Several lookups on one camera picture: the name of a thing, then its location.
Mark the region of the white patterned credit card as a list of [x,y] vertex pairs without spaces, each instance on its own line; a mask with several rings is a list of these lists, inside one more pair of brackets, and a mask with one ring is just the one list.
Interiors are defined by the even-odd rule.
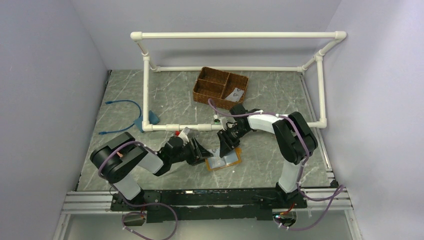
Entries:
[[231,102],[239,102],[242,98],[242,96],[244,95],[244,90],[242,90],[241,88],[234,88],[234,90],[225,97],[225,100],[227,101],[231,101]]

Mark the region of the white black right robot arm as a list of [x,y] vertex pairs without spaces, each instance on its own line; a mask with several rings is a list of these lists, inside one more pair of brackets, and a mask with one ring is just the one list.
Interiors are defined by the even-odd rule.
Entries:
[[220,157],[228,155],[240,145],[240,139],[249,132],[263,131],[274,134],[284,159],[281,176],[276,184],[276,203],[287,208],[295,201],[300,189],[303,170],[318,141],[300,112],[277,114],[260,109],[247,110],[242,104],[230,109],[231,126],[218,131]]

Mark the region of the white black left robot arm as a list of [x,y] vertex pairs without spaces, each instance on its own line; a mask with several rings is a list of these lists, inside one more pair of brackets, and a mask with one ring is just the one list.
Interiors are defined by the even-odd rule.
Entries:
[[196,138],[184,132],[171,136],[158,151],[124,132],[95,149],[89,159],[96,166],[97,174],[124,197],[124,204],[137,210],[144,203],[144,190],[130,175],[135,167],[159,177],[175,163],[196,166],[212,156]]

